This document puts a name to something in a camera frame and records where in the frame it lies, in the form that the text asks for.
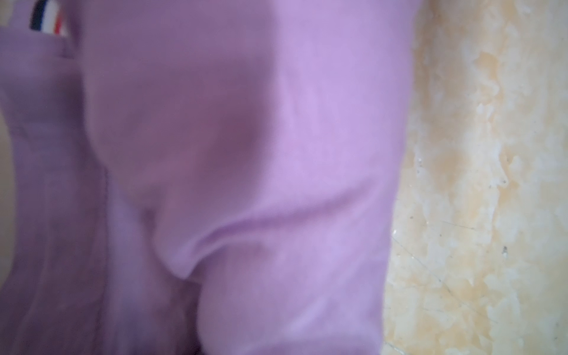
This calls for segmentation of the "purple long pants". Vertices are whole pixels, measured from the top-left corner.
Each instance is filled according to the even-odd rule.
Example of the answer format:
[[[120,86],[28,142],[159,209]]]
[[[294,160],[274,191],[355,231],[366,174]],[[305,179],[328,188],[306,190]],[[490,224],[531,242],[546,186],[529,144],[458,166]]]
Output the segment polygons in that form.
[[[3,354],[378,354],[419,1],[15,1]]]

